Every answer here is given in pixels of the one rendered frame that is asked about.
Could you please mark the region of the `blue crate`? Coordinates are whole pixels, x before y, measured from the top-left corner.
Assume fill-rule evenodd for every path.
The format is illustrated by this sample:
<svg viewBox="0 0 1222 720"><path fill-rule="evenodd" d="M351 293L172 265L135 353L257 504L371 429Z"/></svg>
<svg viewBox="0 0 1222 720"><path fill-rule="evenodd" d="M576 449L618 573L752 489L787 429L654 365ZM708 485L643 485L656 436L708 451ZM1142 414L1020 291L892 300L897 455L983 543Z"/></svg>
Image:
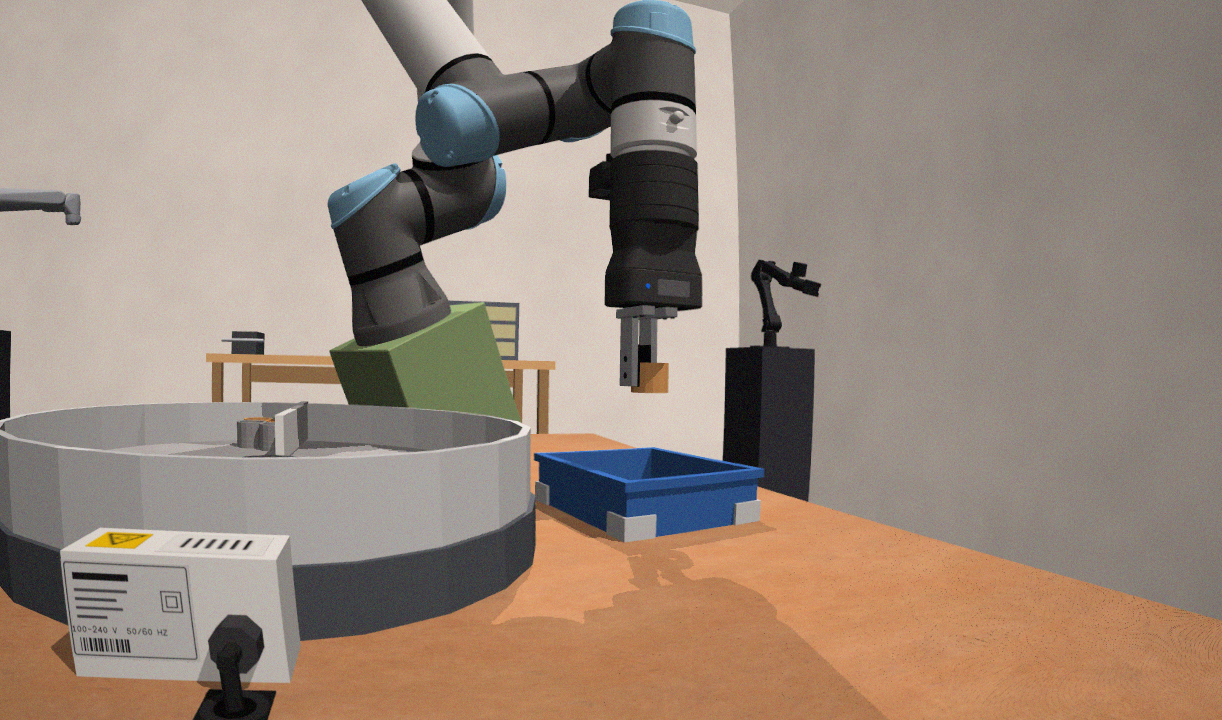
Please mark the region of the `blue crate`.
<svg viewBox="0 0 1222 720"><path fill-rule="evenodd" d="M759 521L763 468L665 447L544 452L534 461L536 501L617 542Z"/></svg>

